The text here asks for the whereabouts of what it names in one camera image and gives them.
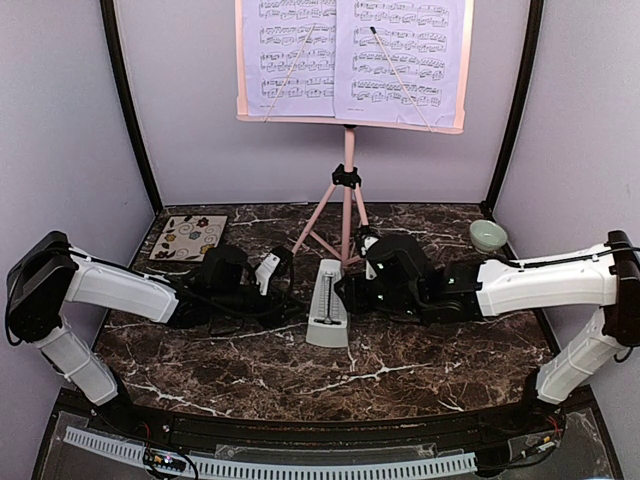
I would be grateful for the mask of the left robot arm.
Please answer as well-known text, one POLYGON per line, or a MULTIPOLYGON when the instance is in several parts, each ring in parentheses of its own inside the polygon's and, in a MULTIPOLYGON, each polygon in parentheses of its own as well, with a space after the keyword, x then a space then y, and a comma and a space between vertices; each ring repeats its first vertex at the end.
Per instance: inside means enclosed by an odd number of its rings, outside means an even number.
POLYGON ((214 318, 254 319, 276 328, 301 311, 294 300, 293 255, 274 248, 257 267, 241 248, 208 250, 201 263, 178 278, 146 274, 74 248, 66 234, 48 233, 8 272, 4 313, 10 345, 32 344, 73 383, 120 436, 141 427, 126 388, 65 320, 66 303, 130 313, 174 329, 214 318))

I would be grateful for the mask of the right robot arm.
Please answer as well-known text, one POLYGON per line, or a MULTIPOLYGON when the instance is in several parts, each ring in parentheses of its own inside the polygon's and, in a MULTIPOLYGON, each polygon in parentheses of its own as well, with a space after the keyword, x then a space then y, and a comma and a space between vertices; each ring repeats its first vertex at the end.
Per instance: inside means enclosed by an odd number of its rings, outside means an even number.
POLYGON ((382 237, 362 251, 366 271, 334 285, 354 315, 379 311, 446 324, 528 309, 595 306, 579 334, 528 377, 528 397, 510 413, 511 426, 521 434, 547 420, 548 404, 564 402, 609 359, 639 345, 639 249, 622 230, 568 254, 453 262, 442 268, 410 235, 382 237))

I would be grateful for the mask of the pink perforated music stand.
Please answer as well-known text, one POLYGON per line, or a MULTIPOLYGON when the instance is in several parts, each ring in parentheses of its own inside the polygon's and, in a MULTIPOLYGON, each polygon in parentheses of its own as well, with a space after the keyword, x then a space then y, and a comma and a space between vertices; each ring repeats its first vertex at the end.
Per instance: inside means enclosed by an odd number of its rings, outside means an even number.
MULTIPOLYGON (((340 125, 343 127, 345 132, 344 137, 344 153, 345 153, 345 161, 344 161, 344 171, 346 174, 352 174, 355 169, 354 165, 354 154, 355 154, 355 130, 357 127, 361 125, 356 125, 353 123, 349 123, 345 120, 340 120, 336 118, 335 113, 332 117, 269 117, 265 120, 259 117, 251 117, 248 115, 248 102, 247 102, 247 94, 246 94, 246 81, 245 81, 245 65, 244 65, 244 54, 243 54, 243 33, 242 33, 242 8, 241 3, 243 1, 239 1, 235 5, 235 22, 236 22, 236 56, 237 56, 237 75, 238 75, 238 98, 237 98, 237 116, 242 121, 247 122, 262 122, 262 123, 315 123, 315 124, 334 124, 340 125)), ((364 125, 364 127, 380 127, 380 128, 391 128, 387 126, 368 126, 364 125)), ((421 132, 429 132, 429 133, 438 133, 432 131, 422 131, 422 130, 414 130, 414 129, 402 129, 402 130, 412 130, 412 131, 421 131, 421 132)))

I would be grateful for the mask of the white metronome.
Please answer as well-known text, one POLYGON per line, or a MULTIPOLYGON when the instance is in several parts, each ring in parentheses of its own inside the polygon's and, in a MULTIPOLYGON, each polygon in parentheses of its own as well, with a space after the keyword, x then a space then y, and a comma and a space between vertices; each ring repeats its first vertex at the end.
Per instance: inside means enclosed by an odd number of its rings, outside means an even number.
POLYGON ((349 314, 335 293, 342 279, 339 260, 320 262, 308 315, 306 342, 323 348, 346 348, 349 336, 349 314))

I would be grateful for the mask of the sheet music page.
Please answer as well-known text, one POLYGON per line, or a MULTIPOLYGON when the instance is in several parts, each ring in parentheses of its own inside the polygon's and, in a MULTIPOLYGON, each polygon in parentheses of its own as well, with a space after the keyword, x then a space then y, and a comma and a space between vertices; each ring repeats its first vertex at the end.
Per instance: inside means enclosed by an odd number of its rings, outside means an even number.
POLYGON ((473 14, 471 1, 338 2, 336 118, 462 132, 473 14))
POLYGON ((336 3, 243 1, 248 115, 332 117, 336 3))

